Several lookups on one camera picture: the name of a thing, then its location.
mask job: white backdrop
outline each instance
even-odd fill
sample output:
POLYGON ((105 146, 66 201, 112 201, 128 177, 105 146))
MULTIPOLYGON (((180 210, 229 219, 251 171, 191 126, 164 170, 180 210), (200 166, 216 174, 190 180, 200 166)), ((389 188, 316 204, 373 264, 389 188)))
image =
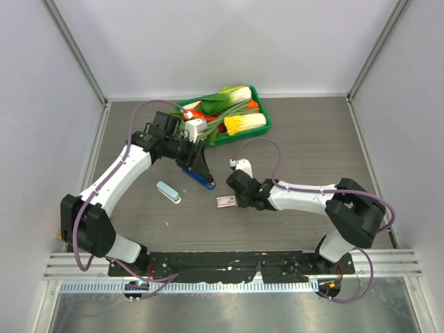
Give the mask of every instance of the white backdrop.
POLYGON ((398 240, 413 248, 443 321, 444 2, 412 1, 355 104, 398 240))
POLYGON ((349 92, 396 0, 56 0, 110 98, 349 92))
POLYGON ((0 331, 30 332, 101 106, 41 1, 0 1, 0 331))

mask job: green plastic crate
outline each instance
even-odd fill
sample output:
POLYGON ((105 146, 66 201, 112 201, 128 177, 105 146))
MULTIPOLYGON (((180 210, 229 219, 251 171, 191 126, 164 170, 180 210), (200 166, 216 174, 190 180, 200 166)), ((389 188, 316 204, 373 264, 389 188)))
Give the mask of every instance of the green plastic crate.
MULTIPOLYGON (((216 144, 214 146, 210 145, 209 143, 206 143, 206 147, 215 147, 220 146, 221 144, 229 144, 230 142, 250 139, 251 137, 258 137, 260 135, 264 135, 268 132, 268 130, 271 128, 272 123, 271 119, 268 116, 268 113, 266 113, 266 110, 264 108, 264 105, 262 104, 261 99, 259 98, 259 95, 257 94, 256 89, 253 86, 250 86, 251 89, 251 99, 256 101, 259 104, 260 112, 264 114, 266 119, 266 125, 263 127, 255 128, 254 130, 246 130, 245 132, 240 132, 235 135, 229 136, 227 133, 223 133, 222 135, 219 135, 216 138, 216 144)), ((190 103, 194 103, 196 101, 199 101, 201 97, 196 97, 195 99, 189 99, 187 101, 181 101, 178 102, 179 105, 184 106, 190 103)))

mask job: table surface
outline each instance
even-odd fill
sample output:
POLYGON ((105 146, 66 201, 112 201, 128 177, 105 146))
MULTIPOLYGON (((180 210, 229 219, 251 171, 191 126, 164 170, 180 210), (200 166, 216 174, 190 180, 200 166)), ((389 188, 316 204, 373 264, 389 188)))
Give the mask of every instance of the table surface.
MULTIPOLYGON (((273 122, 266 137, 280 143, 284 158, 277 178, 300 185, 336 184, 352 178, 374 191, 345 98, 264 99, 273 122)), ((113 103, 96 164, 97 179, 125 145, 128 122, 136 102, 113 103)), ((143 129, 157 110, 150 105, 136 116, 134 129, 143 129)), ((228 160, 241 142, 209 148, 205 157, 216 181, 209 191, 185 175, 170 159, 161 159, 143 173, 122 196, 111 221, 116 231, 153 251, 313 250, 333 231, 326 216, 299 212, 258 212, 253 208, 216 208, 216 198, 232 195, 225 184, 228 160), (174 205, 157 189, 164 181, 182 197, 174 205)), ((275 147, 252 142, 242 157, 259 181, 271 177, 278 160, 275 147)), ((377 236, 373 248, 392 248, 389 235, 377 236)))

